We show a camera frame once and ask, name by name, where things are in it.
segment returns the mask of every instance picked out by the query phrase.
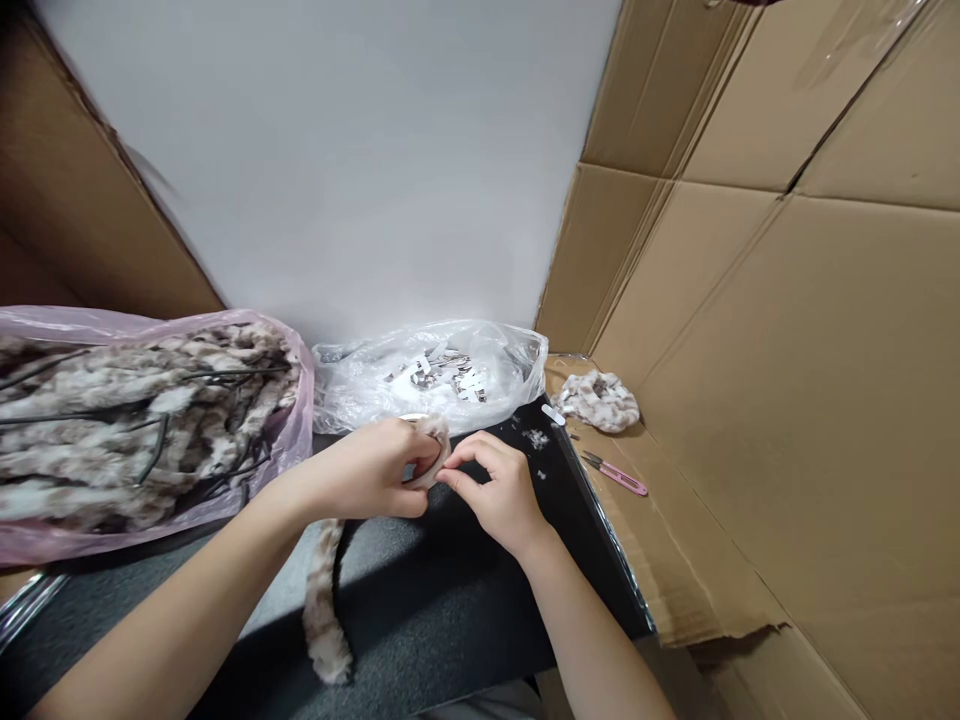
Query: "scissors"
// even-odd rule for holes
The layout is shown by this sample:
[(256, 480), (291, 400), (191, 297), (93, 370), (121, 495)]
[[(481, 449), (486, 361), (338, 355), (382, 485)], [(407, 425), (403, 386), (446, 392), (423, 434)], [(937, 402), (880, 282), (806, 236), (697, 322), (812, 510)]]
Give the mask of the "scissors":
[(584, 450), (583, 455), (581, 455), (580, 457), (583, 458), (588, 465), (590, 465), (596, 470), (599, 470), (601, 473), (606, 475), (615, 483), (619, 483), (620, 485), (623, 485), (627, 490), (629, 490), (633, 494), (639, 495), (640, 497), (647, 496), (646, 485), (644, 485), (639, 480), (635, 480), (634, 478), (630, 477), (619, 468), (614, 467), (599, 455), (594, 455), (593, 453), (587, 452), (586, 450)]

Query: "plastic bag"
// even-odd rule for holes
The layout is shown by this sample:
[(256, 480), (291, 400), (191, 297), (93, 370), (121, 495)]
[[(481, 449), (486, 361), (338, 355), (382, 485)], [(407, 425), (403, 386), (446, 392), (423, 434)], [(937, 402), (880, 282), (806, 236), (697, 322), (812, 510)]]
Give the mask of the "plastic bag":
[(447, 320), (345, 345), (315, 345), (313, 357), (317, 432), (340, 434), (387, 417), (439, 413), (451, 435), (462, 435), (503, 422), (543, 393), (547, 338), (487, 320)]
[[(275, 437), (270, 459), (247, 483), (250, 497), (285, 470), (312, 454), (313, 362), (300, 336), (286, 325), (252, 310), (227, 310), (178, 320), (153, 320), (109, 310), (20, 305), (0, 308), (0, 334), (87, 345), (150, 342), (218, 325), (265, 322), (283, 334), (300, 361), (300, 382), (292, 407), (274, 413), (264, 432)], [(243, 504), (237, 488), (171, 517), (148, 530), (98, 535), (63, 530), (39, 520), (0, 522), (0, 566), (37, 565), (116, 550), (231, 517)]]

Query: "furry tail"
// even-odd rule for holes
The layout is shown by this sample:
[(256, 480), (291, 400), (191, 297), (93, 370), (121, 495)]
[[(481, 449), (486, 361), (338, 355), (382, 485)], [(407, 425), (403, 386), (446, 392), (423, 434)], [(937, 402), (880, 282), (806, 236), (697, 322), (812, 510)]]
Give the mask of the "furry tail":
[(349, 681), (353, 664), (343, 628), (333, 611), (333, 570), (342, 535), (342, 520), (321, 521), (320, 539), (310, 563), (307, 597), (303, 605), (307, 653), (319, 678), (333, 685)]

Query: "gray table surface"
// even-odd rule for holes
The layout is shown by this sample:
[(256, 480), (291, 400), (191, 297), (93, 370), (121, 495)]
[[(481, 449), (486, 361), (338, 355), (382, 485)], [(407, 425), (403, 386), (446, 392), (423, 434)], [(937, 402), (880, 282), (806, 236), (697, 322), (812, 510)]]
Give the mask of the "gray table surface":
[[(614, 552), (573, 448), (540, 404), (490, 430), (527, 453), (544, 514), (620, 624), (632, 637), (649, 634), (642, 598)], [(550, 437), (541, 450), (523, 435), (532, 428)], [(485, 477), (476, 466), (466, 469)], [(75, 563), (72, 570), (83, 572), (0, 656), (4, 714), (29, 709), (215, 529)], [(323, 686), (300, 622), (315, 542), (311, 526), (193, 717), (404, 717), (554, 665), (519, 566), (456, 495), (437, 486), (422, 518), (348, 523), (335, 602), (355, 672), (345, 687)]]

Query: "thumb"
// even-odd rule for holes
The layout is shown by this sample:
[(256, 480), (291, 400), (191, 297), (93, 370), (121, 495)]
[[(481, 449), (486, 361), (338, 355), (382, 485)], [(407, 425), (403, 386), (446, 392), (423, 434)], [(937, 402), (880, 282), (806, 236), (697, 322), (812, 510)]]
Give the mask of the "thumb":
[(480, 499), (480, 485), (462, 470), (443, 468), (437, 473), (437, 481), (449, 485), (471, 508)]
[(390, 499), (391, 514), (394, 517), (420, 517), (427, 511), (427, 504), (426, 490), (397, 489)]

